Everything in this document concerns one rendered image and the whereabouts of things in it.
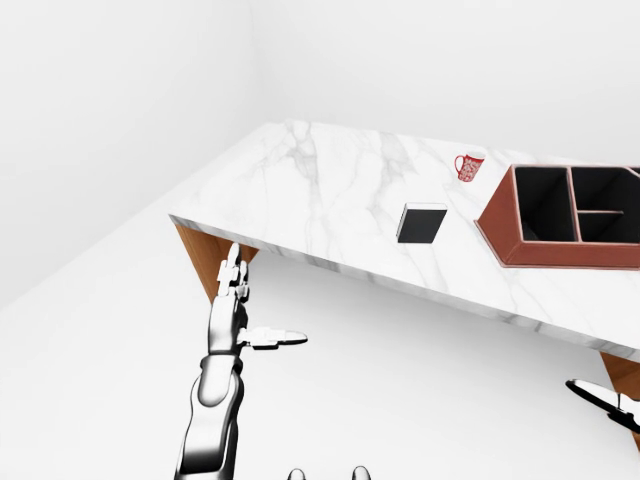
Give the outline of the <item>brown wooden table leg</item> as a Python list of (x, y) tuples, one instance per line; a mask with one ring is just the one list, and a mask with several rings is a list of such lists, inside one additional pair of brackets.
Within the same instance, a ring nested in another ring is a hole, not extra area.
[(640, 399), (640, 363), (604, 352), (601, 357), (614, 390)]
[(212, 302), (218, 293), (217, 276), (220, 265), (223, 260), (227, 259), (232, 241), (178, 224), (175, 227), (209, 302)]

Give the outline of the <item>black book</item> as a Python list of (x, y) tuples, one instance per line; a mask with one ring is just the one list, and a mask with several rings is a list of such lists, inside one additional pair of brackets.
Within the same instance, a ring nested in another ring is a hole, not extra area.
[(397, 229), (397, 241), (431, 244), (446, 213), (447, 206), (442, 203), (407, 202)]

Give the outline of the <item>red patterned mug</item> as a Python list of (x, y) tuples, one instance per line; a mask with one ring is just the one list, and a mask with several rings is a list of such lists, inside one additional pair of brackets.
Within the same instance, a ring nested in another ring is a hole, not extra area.
[(457, 173), (457, 178), (462, 182), (471, 182), (481, 165), (483, 164), (486, 155), (482, 152), (468, 152), (464, 155), (458, 155), (454, 159), (454, 168)]

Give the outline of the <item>red-brown desk caddy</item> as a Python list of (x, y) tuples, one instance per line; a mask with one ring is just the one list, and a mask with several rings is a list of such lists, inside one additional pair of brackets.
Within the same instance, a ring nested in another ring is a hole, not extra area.
[(506, 267), (640, 270), (640, 166), (512, 165), (476, 224)]

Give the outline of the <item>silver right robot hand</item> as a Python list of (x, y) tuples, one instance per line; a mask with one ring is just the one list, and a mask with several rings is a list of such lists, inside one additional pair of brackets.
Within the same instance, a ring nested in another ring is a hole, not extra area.
[(640, 435), (640, 399), (580, 379), (567, 380), (565, 385), (584, 400), (606, 411), (612, 421)]

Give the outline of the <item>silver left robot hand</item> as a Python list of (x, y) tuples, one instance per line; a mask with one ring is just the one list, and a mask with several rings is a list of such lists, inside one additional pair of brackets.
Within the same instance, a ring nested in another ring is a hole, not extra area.
[(241, 247), (233, 243), (221, 262), (218, 292), (212, 302), (208, 326), (208, 353), (239, 355), (243, 347), (278, 349), (308, 341), (301, 332), (271, 327), (248, 328), (245, 303), (249, 300), (249, 269)]

